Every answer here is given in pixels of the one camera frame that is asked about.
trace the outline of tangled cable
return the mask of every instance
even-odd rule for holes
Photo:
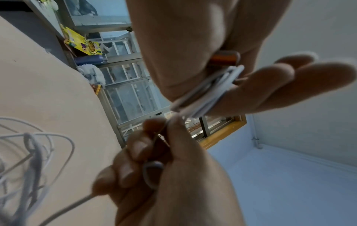
[[[174,112],[177,112],[184,120],[187,118],[198,118],[204,116],[223,96],[223,94],[232,86],[232,82],[239,76],[240,73],[244,70],[244,66],[240,65],[230,66],[224,68],[216,73],[212,74],[211,76],[207,77],[199,86],[185,94],[183,97],[179,98],[178,100],[174,101],[170,107],[170,109]],[[22,123],[24,125],[30,126],[38,132],[35,133],[19,133],[12,128],[0,124],[0,127],[13,132],[13,134],[6,134],[0,135],[0,141],[4,140],[8,144],[11,144],[18,148],[19,150],[26,152],[27,155],[19,160],[14,165],[6,168],[5,161],[1,158],[0,153],[0,187],[3,188],[4,195],[0,197],[0,223],[4,223],[8,226],[25,226],[26,219],[39,207],[39,205],[44,200],[45,196],[47,195],[50,187],[53,183],[58,179],[61,175],[62,171],[64,170],[65,166],[67,165],[68,161],[71,159],[74,153],[74,142],[60,134],[54,133],[45,133],[42,129],[37,126],[34,126],[28,122],[23,120],[15,119],[15,118],[8,118],[8,117],[0,117],[0,120],[8,120],[14,121],[18,123]],[[165,126],[159,131],[158,134],[164,130],[167,126],[169,120],[167,120]],[[38,141],[38,137],[44,136],[47,138],[49,147],[42,145]],[[46,177],[43,175],[43,170],[48,166],[50,163],[53,152],[54,152],[54,144],[52,140],[52,136],[54,137],[62,137],[68,140],[72,146],[71,152],[68,156],[68,159],[63,164],[62,168],[60,169],[59,173],[56,175],[54,180],[47,185]],[[18,144],[10,140],[13,137],[23,137],[23,142],[25,149],[20,147]],[[14,170],[19,166],[23,166],[25,162],[29,162],[27,169],[25,169],[24,177],[23,177],[23,186],[22,189],[16,189],[15,191],[9,191],[8,189],[8,179],[7,174]],[[164,168],[164,164],[158,161],[147,162],[143,165],[143,178],[145,183],[153,190],[158,188],[158,185],[153,183],[148,176],[147,169],[148,168]],[[13,198],[16,194],[21,193],[20,203],[19,206],[13,216],[8,215],[5,212],[5,207],[9,200]],[[88,200],[92,199],[91,195],[88,195],[77,202],[69,205],[68,207],[56,212],[45,221],[43,221],[39,226],[46,226],[54,219],[58,218],[59,216],[63,215],[64,213],[76,208],[77,206],[87,202]]]

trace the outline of yellow package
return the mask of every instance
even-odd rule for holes
[[[102,55],[102,51],[99,47],[98,42],[92,42],[87,40],[82,35],[78,34],[77,32],[71,30],[68,27],[64,27],[61,25],[63,34],[65,36],[64,43],[73,48],[76,48],[88,55]]]

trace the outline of hand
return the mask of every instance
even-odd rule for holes
[[[118,207],[117,226],[234,225],[244,221],[230,179],[221,166],[187,132],[179,117],[170,120],[155,144],[154,133],[166,120],[156,118],[134,132],[113,165],[99,173],[93,195],[108,194]],[[142,178],[142,163],[158,160],[164,170],[149,171],[157,192]]]
[[[355,80],[355,65],[316,63],[310,53],[283,57],[253,72],[263,41],[290,2],[127,0],[127,6],[150,75],[170,101],[217,70],[207,67],[217,50],[241,54],[247,80],[234,85],[209,112],[230,116],[289,106]]]

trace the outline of orange object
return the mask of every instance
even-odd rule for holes
[[[208,62],[208,65],[214,66],[236,66],[238,65],[241,55],[233,50],[219,50]]]

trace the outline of windowsill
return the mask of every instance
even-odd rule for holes
[[[247,121],[245,117],[243,118],[242,121],[234,121],[232,123],[229,123],[227,126],[224,128],[218,130],[217,132],[213,133],[211,136],[205,138],[204,140],[200,141],[200,145],[205,148],[209,149],[216,143],[218,143],[220,140],[223,140],[227,136],[229,136],[231,133],[237,131],[239,128],[247,124]]]

